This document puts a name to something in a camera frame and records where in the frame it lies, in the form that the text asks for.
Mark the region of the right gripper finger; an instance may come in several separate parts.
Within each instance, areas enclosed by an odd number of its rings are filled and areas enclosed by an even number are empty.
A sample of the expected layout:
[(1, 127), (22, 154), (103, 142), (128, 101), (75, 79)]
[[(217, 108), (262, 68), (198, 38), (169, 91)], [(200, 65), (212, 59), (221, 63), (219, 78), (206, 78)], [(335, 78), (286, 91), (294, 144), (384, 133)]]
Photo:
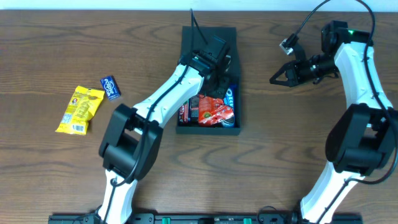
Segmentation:
[(273, 77), (278, 77), (284, 75), (292, 83), (292, 62), (285, 63), (281, 68), (273, 75)]
[(290, 87), (290, 80), (285, 76), (271, 77), (270, 84)]

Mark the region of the blue Oreo cookie pack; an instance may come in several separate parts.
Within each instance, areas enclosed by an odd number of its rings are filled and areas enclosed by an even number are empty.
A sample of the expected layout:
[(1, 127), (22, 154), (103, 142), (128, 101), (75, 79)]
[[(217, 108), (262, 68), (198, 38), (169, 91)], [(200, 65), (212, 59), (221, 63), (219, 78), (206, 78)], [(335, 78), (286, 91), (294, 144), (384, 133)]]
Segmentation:
[(237, 89), (237, 85), (236, 84), (231, 84), (229, 86), (229, 88), (227, 89), (227, 92), (223, 98), (224, 104), (229, 106), (232, 111), (233, 111), (233, 115), (232, 117), (228, 118), (228, 119), (224, 119), (221, 121), (222, 127), (224, 128), (233, 128), (235, 127), (235, 108), (234, 108), (234, 104), (235, 104), (235, 95), (236, 95), (236, 89)]

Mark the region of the red snack packet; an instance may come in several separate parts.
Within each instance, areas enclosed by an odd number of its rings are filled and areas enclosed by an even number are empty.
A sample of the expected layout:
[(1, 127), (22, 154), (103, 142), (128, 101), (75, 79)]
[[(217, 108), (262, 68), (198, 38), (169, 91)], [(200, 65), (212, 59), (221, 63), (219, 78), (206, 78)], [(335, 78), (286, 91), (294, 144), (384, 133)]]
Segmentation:
[(221, 98), (199, 95), (198, 124), (203, 127), (224, 126), (225, 122), (234, 122), (233, 108)]

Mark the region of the black snack packet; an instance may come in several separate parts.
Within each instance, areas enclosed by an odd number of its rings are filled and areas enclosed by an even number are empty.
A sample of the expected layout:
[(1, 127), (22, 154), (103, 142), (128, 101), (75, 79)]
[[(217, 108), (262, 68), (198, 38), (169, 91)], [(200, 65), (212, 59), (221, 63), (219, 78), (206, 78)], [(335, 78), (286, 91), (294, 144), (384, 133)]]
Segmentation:
[(198, 116), (199, 116), (199, 97), (198, 96), (193, 96), (190, 98), (190, 121), (192, 123), (197, 123), (198, 122)]

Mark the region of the red KitKat bar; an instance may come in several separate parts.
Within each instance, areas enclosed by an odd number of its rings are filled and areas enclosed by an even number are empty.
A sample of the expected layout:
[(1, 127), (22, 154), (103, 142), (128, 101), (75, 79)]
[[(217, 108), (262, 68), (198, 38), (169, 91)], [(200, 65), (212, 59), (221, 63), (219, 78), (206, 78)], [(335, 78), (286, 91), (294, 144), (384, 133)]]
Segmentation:
[(189, 116), (189, 101), (183, 103), (183, 105), (179, 108), (178, 111), (178, 121), (181, 124), (187, 124), (190, 121)]

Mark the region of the dark green hinged gift box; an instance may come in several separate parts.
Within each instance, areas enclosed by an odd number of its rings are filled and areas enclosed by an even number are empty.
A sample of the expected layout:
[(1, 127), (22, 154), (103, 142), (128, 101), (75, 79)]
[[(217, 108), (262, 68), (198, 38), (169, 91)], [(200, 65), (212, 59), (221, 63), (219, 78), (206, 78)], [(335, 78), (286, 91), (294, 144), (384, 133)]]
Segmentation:
[(205, 38), (208, 39), (213, 35), (217, 35), (221, 39), (225, 40), (230, 45), (229, 54), (232, 56), (232, 62), (228, 75), (231, 79), (231, 84), (236, 84), (236, 95), (235, 95), (235, 127), (224, 128), (221, 125), (212, 128), (200, 127), (197, 123), (189, 122), (187, 124), (181, 124), (179, 121), (176, 126), (177, 134), (206, 134), (206, 135), (222, 135), (222, 136), (237, 136), (241, 132), (241, 65), (239, 60), (238, 48), (236, 44), (236, 28), (235, 27), (204, 27), (202, 31)]

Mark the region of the yellow snack packet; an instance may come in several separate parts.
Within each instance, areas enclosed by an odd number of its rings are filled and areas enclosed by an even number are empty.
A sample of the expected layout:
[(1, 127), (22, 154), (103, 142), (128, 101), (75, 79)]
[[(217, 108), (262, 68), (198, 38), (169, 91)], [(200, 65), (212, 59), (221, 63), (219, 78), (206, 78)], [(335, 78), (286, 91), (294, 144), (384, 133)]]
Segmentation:
[(105, 92), (77, 86), (68, 103), (57, 133), (86, 135), (89, 122), (96, 114)]

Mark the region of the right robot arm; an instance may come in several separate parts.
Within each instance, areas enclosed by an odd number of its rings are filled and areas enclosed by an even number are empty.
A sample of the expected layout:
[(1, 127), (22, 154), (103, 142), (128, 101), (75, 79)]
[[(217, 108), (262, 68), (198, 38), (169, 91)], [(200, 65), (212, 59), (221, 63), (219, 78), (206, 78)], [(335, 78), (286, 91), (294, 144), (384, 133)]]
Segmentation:
[(382, 169), (397, 154), (397, 110), (387, 99), (374, 64), (372, 33), (331, 21), (322, 28), (322, 53), (310, 58), (297, 34), (280, 43), (295, 60), (271, 78), (274, 85), (317, 84), (325, 77), (341, 78), (346, 111), (325, 144), (326, 165), (311, 191), (292, 214), (292, 223), (333, 223), (339, 204), (358, 183)]

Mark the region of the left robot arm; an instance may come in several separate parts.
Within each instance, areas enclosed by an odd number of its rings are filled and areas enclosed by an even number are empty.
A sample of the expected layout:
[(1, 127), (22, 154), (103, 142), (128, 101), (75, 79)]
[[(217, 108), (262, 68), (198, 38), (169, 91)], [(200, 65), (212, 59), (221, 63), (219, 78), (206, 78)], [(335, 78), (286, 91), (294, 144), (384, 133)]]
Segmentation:
[(230, 55), (215, 60), (195, 55), (177, 65), (170, 78), (151, 96), (128, 107), (119, 105), (112, 113), (99, 147), (106, 175), (100, 223), (127, 223), (132, 215), (132, 198), (137, 183), (152, 168), (162, 140), (164, 126), (191, 97), (201, 93), (216, 98), (225, 92), (225, 73)]

